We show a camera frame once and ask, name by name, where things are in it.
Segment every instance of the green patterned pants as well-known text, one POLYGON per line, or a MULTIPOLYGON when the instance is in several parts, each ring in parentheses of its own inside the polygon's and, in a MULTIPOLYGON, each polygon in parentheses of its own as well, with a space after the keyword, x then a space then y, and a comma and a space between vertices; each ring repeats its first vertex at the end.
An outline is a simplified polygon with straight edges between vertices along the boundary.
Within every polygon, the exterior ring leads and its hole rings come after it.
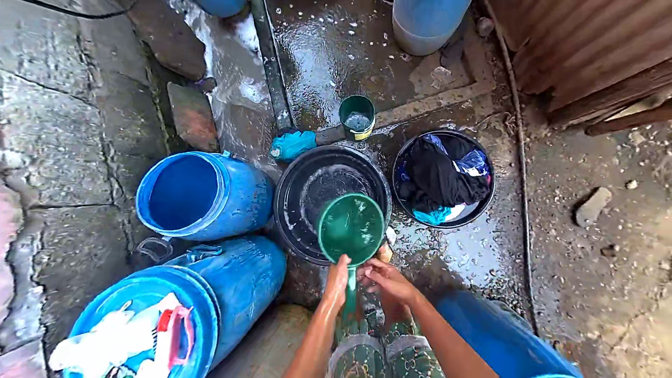
POLYGON ((444 378, 444 372, 411 321, 395 323, 379 340, 366 320, 337 328, 338 347, 331 355, 328 378, 444 378))

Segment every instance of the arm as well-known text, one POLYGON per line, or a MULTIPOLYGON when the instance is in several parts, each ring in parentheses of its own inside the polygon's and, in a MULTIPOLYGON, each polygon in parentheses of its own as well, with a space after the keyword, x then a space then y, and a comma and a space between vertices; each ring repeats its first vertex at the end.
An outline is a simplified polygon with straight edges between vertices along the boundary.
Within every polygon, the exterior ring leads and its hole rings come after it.
POLYGON ((497 377, 427 298, 394 266, 374 258, 366 262, 364 274, 378 283, 387 294, 411 308, 447 378, 497 377))
POLYGON ((350 259, 342 255, 338 265, 332 265, 327 277, 325 294, 310 319, 308 330, 283 378, 324 377, 331 356, 336 315, 345 303, 347 265, 350 259))

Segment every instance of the blue plastic barrel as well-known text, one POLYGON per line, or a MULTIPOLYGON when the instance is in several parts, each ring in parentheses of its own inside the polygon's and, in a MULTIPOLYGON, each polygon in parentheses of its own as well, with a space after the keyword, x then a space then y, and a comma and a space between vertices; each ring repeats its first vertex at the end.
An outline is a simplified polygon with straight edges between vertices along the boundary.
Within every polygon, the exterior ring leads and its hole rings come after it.
POLYGON ((195 0, 204 11, 217 17, 230 17, 245 6, 247 0, 195 0))
POLYGON ((457 30, 470 3, 471 0, 394 0, 394 39, 411 55, 429 55, 457 30))
POLYGON ((147 172, 136 211, 161 235, 208 241, 262 228, 272 200, 273 184, 252 165, 218 153, 185 152, 147 172))
POLYGON ((493 302, 457 291, 439 301, 436 309, 501 378, 582 377, 522 318, 493 302))
MULTIPOLYGON (((172 378, 203 378, 241 341, 280 291, 286 257, 268 238, 247 236, 215 246, 199 245, 161 266, 135 272, 99 294, 82 311, 70 337, 88 332, 109 312, 127 301, 136 313, 175 293, 190 315, 195 343, 189 362, 176 366, 172 378)), ((126 366, 137 371, 154 359, 147 351, 131 357, 126 366)), ((63 372, 66 378, 81 378, 63 372)))

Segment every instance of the rusty metal wall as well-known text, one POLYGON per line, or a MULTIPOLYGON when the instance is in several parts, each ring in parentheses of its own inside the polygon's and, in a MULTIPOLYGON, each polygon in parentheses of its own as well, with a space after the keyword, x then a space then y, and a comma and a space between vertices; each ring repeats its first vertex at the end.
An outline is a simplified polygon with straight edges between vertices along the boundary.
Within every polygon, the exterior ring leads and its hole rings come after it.
POLYGON ((672 0, 490 0, 525 93, 557 110, 672 58, 672 0))

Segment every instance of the hand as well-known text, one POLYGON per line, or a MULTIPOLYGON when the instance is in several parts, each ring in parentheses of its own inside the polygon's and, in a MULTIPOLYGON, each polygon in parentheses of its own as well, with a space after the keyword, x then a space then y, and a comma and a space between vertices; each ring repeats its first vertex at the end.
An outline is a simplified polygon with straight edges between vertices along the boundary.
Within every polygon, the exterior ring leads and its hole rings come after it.
POLYGON ((329 267, 327 287, 322 301, 332 305, 336 310, 341 309, 345 303, 345 288, 347 287, 347 265, 352 261, 346 254, 342 254, 338 264, 329 267))
MULTIPOLYGON (((386 294, 391 295, 397 301, 411 306, 420 295, 418 289, 411 284, 394 266, 372 258, 368 260, 363 268, 360 268, 358 276, 366 285, 368 280, 377 283, 386 294)), ((375 287, 369 288, 369 291, 375 290, 375 287)))

